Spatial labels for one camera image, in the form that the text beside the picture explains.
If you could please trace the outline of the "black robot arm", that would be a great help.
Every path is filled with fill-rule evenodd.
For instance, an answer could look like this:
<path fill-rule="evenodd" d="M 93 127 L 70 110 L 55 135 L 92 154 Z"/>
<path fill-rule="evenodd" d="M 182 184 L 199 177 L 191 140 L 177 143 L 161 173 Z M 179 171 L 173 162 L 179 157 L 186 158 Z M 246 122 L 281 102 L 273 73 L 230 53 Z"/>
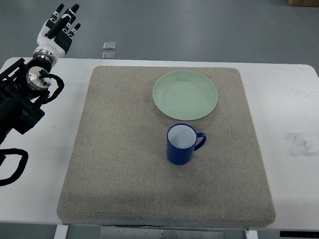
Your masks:
<path fill-rule="evenodd" d="M 28 63 L 20 58 L 0 74 L 1 142 L 13 129 L 32 129 L 45 115 L 41 106 L 62 92 L 63 80 L 50 72 L 55 63 L 53 52 L 36 49 Z"/>

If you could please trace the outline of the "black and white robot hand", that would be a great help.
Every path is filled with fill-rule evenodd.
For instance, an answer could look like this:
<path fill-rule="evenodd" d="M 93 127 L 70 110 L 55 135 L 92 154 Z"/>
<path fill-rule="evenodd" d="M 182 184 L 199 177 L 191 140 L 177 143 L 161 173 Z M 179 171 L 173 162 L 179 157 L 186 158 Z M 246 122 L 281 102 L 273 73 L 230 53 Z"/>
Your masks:
<path fill-rule="evenodd" d="M 57 60 L 67 54 L 73 37 L 81 27 L 80 23 L 74 24 L 79 5 L 64 10 L 60 4 L 51 17 L 43 24 L 38 37 L 36 52 L 43 52 Z"/>

